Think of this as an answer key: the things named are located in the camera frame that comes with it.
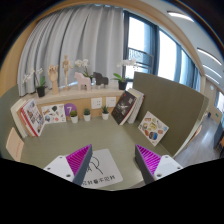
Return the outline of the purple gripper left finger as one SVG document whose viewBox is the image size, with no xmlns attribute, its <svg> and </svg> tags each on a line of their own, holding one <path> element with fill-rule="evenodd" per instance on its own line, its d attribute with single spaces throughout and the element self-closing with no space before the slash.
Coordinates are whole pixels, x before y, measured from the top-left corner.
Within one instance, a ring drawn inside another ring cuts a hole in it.
<svg viewBox="0 0 224 224">
<path fill-rule="evenodd" d="M 67 155 L 59 155 L 44 170 L 81 186 L 92 157 L 92 145 Z"/>
</svg>

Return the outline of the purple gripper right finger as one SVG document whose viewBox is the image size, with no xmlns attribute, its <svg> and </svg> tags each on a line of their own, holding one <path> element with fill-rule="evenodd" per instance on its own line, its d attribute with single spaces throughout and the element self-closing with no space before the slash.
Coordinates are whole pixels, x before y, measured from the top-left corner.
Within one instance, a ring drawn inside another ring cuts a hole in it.
<svg viewBox="0 0 224 224">
<path fill-rule="evenodd" d="M 135 145 L 135 161 L 145 184 L 152 183 L 182 169 L 182 166 L 169 155 L 160 156 L 138 144 Z"/>
</svg>

